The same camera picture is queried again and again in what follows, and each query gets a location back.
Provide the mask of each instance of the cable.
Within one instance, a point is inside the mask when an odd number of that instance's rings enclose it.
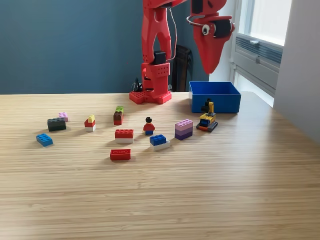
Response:
[[[198,26],[198,27],[203,27],[203,26],[204,26],[203,24],[190,21],[189,19],[192,18],[192,17],[193,17],[193,16],[188,16],[188,17],[186,18],[186,20],[188,21],[189,24],[191,24],[191,25],[193,25],[193,26]]]
[[[169,7],[169,11],[170,11],[170,13],[171,13],[171,17],[172,17],[172,21],[173,21],[174,29],[175,29],[175,41],[174,41],[174,54],[173,54],[173,57],[170,58],[170,59],[168,59],[167,61],[171,61],[171,60],[173,60],[173,59],[176,57],[176,48],[177,48],[177,41],[178,41],[177,26],[176,26],[176,22],[175,22],[174,16],[173,16],[173,14],[172,14],[171,7]]]

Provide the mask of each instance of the red robot arm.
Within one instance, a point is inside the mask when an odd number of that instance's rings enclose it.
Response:
[[[142,23],[142,91],[132,91],[129,96],[137,104],[163,104],[171,99],[168,91],[170,74],[171,37],[167,21],[167,8],[187,0],[143,0]],[[222,49],[235,27],[231,16],[219,16],[227,0],[191,0],[191,15],[187,21],[193,25],[193,37],[198,47],[204,71],[213,73],[219,64]],[[156,37],[160,50],[154,52]]]

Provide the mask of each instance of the yellow lego vehicle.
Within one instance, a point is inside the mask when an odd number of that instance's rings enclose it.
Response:
[[[218,123],[216,122],[216,114],[214,113],[214,103],[211,102],[210,98],[201,107],[201,111],[205,114],[200,117],[200,122],[196,126],[196,129],[211,133]]]

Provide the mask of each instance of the blue wall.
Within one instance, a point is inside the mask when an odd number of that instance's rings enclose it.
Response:
[[[206,81],[189,4],[173,8],[178,44]],[[0,0],[0,94],[129,92],[141,78],[142,17],[142,0]]]

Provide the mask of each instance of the purple lego brick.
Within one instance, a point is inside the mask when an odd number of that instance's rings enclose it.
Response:
[[[192,134],[193,134],[193,132],[191,131],[191,132],[189,132],[189,133],[187,133],[187,134],[185,134],[185,135],[182,135],[182,136],[175,134],[174,137],[175,137],[176,139],[182,141],[183,139],[186,139],[186,138],[191,137]]]
[[[194,123],[193,123],[193,121],[191,121],[189,119],[183,120],[183,121],[175,124],[175,129],[179,130],[179,131],[183,131],[183,130],[186,130],[188,128],[193,128],[193,127],[194,127]]]
[[[179,131],[179,130],[176,129],[176,130],[174,131],[174,133],[175,133],[176,135],[183,136],[183,135],[185,135],[185,134],[188,134],[188,133],[192,132],[193,130],[194,130],[194,128],[193,128],[193,126],[191,126],[191,127],[187,128],[187,129],[185,129],[185,130],[183,130],[183,131]]]
[[[66,112],[59,112],[59,118],[64,118],[65,122],[68,122],[68,114]]]

